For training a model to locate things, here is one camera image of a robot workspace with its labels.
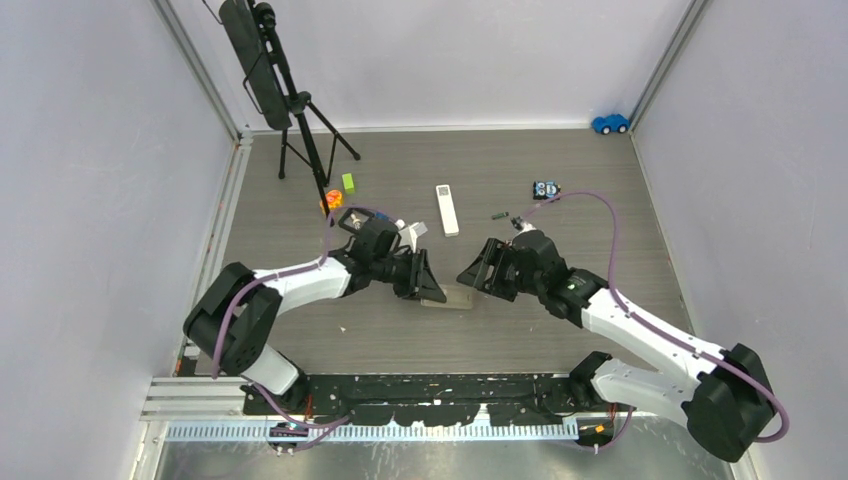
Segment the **short white remote control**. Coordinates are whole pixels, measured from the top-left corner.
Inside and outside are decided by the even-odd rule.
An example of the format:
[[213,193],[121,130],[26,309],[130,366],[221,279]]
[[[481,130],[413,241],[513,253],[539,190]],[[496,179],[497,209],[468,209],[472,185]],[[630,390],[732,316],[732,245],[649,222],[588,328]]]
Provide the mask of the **short white remote control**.
[[441,289],[445,294],[445,302],[422,299],[420,304],[429,308],[453,310],[471,310],[473,308],[474,289],[463,285],[444,285]]

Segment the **long white remote control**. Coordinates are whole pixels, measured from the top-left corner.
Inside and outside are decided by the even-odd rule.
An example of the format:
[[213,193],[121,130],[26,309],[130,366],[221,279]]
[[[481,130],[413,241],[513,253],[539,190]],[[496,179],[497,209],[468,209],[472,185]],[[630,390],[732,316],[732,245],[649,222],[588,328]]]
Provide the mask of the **long white remote control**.
[[437,203],[444,235],[448,238],[459,235],[459,224],[451,187],[441,184],[435,187]]

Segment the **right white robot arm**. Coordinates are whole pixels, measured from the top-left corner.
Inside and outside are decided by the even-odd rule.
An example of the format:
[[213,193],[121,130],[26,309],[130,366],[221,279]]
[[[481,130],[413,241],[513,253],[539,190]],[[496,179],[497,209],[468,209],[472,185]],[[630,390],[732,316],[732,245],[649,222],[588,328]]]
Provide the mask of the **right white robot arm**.
[[490,238],[459,283],[512,301],[533,295],[552,316],[603,336],[651,365],[630,366],[594,352],[570,374],[584,410],[618,403],[684,427],[703,449],[737,462],[778,414],[760,356],[691,336],[635,305],[600,276],[570,267],[539,230],[511,241]]

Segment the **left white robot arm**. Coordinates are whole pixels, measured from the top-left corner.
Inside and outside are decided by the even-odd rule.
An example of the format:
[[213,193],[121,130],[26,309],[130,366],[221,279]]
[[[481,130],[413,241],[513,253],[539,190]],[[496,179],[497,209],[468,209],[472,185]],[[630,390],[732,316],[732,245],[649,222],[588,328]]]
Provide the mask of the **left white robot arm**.
[[426,227],[362,208],[337,222],[348,242],[318,259],[278,270],[226,265],[190,311],[185,336],[209,355],[216,372],[243,377],[268,392],[280,412],[298,412],[307,398],[302,370],[270,346],[276,319],[320,300],[350,296],[373,282],[389,284],[405,300],[446,303],[426,250],[417,246]]

